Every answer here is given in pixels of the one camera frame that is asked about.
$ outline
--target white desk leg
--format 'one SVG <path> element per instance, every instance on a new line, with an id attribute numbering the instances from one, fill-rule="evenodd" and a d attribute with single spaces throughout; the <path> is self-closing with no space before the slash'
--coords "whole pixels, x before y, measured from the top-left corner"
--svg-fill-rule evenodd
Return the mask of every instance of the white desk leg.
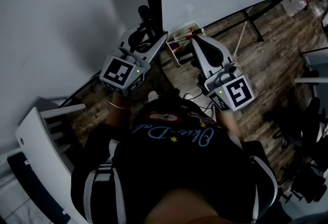
<path id="1" fill-rule="evenodd" d="M 328 77 L 299 77 L 294 79 L 295 83 L 328 83 Z"/>
<path id="2" fill-rule="evenodd" d="M 64 114 L 71 113 L 74 111 L 82 110 L 84 108 L 86 108 L 85 104 L 79 104 L 79 105 L 70 106 L 70 107 L 62 107 L 62 108 L 47 110 L 47 111 L 39 112 L 39 114 L 42 118 L 50 118 L 50 117 L 64 115 Z"/>

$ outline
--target person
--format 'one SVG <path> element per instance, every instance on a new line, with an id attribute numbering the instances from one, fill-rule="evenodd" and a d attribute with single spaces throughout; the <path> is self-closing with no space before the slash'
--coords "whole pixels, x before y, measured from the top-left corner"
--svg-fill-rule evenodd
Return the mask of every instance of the person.
<path id="1" fill-rule="evenodd" d="M 215 122 L 191 100 L 160 98 L 129 130 L 130 107 L 113 94 L 72 173 L 72 201 L 89 223 L 250 223 L 274 202 L 263 147 L 243 142 L 233 113 L 216 109 Z"/>

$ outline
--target person's right arm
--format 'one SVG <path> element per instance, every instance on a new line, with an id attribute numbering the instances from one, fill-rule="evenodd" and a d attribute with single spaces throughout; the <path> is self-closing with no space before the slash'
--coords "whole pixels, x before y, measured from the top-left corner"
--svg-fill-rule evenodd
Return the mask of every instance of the person's right arm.
<path id="1" fill-rule="evenodd" d="M 216 122 L 226 128 L 226 130 L 231 131 L 239 138 L 240 141 L 244 141 L 239 125 L 235 119 L 233 112 L 221 112 L 215 107 L 215 117 Z"/>

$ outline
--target black shirt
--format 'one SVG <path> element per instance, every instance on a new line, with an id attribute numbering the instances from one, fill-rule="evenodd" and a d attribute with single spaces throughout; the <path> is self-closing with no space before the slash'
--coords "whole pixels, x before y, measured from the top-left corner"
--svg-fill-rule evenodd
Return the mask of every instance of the black shirt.
<path id="1" fill-rule="evenodd" d="M 221 217 L 252 220 L 256 174 L 250 154 L 185 99 L 148 103 L 130 131 L 109 125 L 92 131 L 72 174 L 72 200 L 83 216 L 85 181 L 109 158 L 111 139 L 120 141 L 113 165 L 123 190 L 127 223 L 142 223 L 163 195 L 177 188 L 199 191 Z M 93 186 L 91 211 L 94 223 L 117 222 L 113 178 Z"/>

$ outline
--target white bracelet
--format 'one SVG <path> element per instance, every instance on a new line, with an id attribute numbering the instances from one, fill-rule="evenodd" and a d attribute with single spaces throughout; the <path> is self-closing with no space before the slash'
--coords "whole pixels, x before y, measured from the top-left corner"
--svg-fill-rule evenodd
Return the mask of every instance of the white bracelet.
<path id="1" fill-rule="evenodd" d="M 130 107 L 127 107 L 127 108 L 125 108 L 125 107 L 118 107 L 117 105 L 113 104 L 113 103 L 110 102 L 110 101 L 109 101 L 109 103 L 110 103 L 112 106 L 114 106 L 114 107 L 116 107 L 116 108 L 118 108 L 118 109 L 131 109 Z"/>

